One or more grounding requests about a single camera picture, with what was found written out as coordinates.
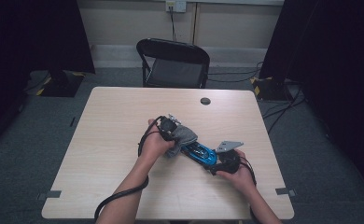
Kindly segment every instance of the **chair backrest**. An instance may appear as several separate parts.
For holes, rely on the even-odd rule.
[[[205,50],[187,43],[148,38],[139,41],[136,49],[143,62],[146,62],[145,56],[147,56],[170,61],[205,64],[206,70],[210,63]]]

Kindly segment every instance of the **forearm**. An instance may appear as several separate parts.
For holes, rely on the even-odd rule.
[[[138,158],[132,170],[121,182],[114,193],[142,185],[154,161],[148,162]],[[142,190],[118,198],[105,206],[97,223],[134,223]]]
[[[247,189],[243,192],[246,200],[251,205],[251,209],[260,223],[281,223],[270,206],[264,201],[256,188]]]

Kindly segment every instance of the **white wall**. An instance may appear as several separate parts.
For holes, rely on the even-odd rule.
[[[254,66],[264,59],[283,0],[197,1],[187,2],[186,13],[174,14],[177,41],[206,49],[213,66]],[[97,65],[140,64],[134,49],[139,40],[173,39],[164,1],[78,3],[89,43],[97,46],[92,51]]]
[[[171,18],[163,1],[78,2],[93,45],[135,45],[147,37],[172,39]],[[188,2],[186,13],[174,14],[176,38],[191,43],[194,34],[194,43],[203,47],[267,48],[280,10],[281,6]]]

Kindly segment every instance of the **person's right hand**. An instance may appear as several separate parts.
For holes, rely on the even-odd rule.
[[[244,152],[238,149],[235,149],[235,151],[241,157],[241,162],[246,164]],[[234,185],[234,187],[240,190],[242,193],[244,193],[244,190],[250,190],[256,187],[248,168],[241,164],[238,171],[234,174],[224,171],[217,171],[217,175],[229,180]]]

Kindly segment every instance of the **electrical outlet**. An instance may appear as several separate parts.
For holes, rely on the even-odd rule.
[[[176,1],[165,1],[165,11],[170,11],[170,8],[176,12]]]
[[[186,12],[186,1],[176,1],[176,12]]]

